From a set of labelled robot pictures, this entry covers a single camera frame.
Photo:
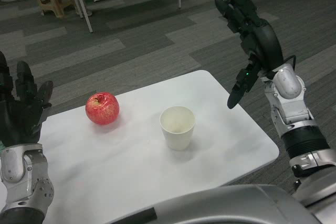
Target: robotic arm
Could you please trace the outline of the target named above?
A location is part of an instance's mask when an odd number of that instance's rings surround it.
[[[13,80],[4,55],[0,52],[0,141],[1,181],[7,188],[6,206],[0,224],[42,223],[54,197],[48,177],[48,163],[38,144],[41,125],[51,104],[52,82],[37,91],[27,63],[17,64],[15,82],[19,101],[12,96]]]
[[[285,144],[292,171],[299,178],[293,196],[322,223],[334,223],[336,152],[305,104],[306,87],[294,72],[296,57],[283,59],[276,34],[266,20],[258,17],[251,0],[215,0],[215,4],[232,32],[240,33],[241,46],[249,56],[249,65],[236,78],[228,107],[232,109],[261,78],[272,121]],[[291,58],[293,66],[286,63]]]
[[[336,156],[330,156],[334,150],[329,150],[305,104],[306,87],[303,80],[295,75],[295,56],[283,59],[275,32],[266,20],[258,17],[257,8],[251,0],[215,0],[215,4],[228,20],[227,26],[232,32],[240,33],[241,46],[249,56],[249,65],[236,78],[228,107],[233,108],[260,77],[271,105],[273,123],[285,143],[294,175],[305,177],[326,165],[336,164]],[[291,58],[294,58],[293,67],[286,63]],[[314,159],[317,152],[328,153],[328,160]],[[306,153],[311,153],[309,158],[312,163],[309,165],[306,158],[302,159]]]

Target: gray carpet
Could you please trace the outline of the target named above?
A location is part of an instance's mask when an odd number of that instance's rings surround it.
[[[275,29],[284,55],[297,55],[307,105],[336,147],[336,1],[253,1]],[[97,91],[120,94],[198,69],[230,91],[247,64],[214,0],[182,0],[182,9],[177,0],[86,2],[95,12],[93,34],[73,9],[61,20],[42,17],[36,0],[0,3],[0,50],[12,74],[17,61],[25,60],[38,84],[54,81],[53,114],[84,105]],[[292,192],[295,179],[262,90],[257,82],[241,105],[279,146],[280,156],[235,184],[275,184]]]

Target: white table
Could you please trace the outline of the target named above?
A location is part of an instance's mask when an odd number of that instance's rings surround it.
[[[279,150],[206,71],[117,96],[120,116],[91,123],[79,107],[48,118],[40,142],[55,197],[47,224],[103,224],[151,204],[218,187],[274,161]],[[194,137],[183,152],[166,147],[159,116],[190,108]],[[6,189],[0,185],[0,207]]]

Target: paper cup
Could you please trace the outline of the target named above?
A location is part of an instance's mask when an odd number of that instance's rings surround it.
[[[190,109],[170,107],[162,112],[160,124],[169,148],[182,151],[188,147],[195,126],[195,116]]]

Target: red apple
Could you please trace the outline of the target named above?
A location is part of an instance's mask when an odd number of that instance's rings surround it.
[[[88,99],[85,111],[92,122],[107,125],[117,119],[119,103],[113,94],[100,92]]]

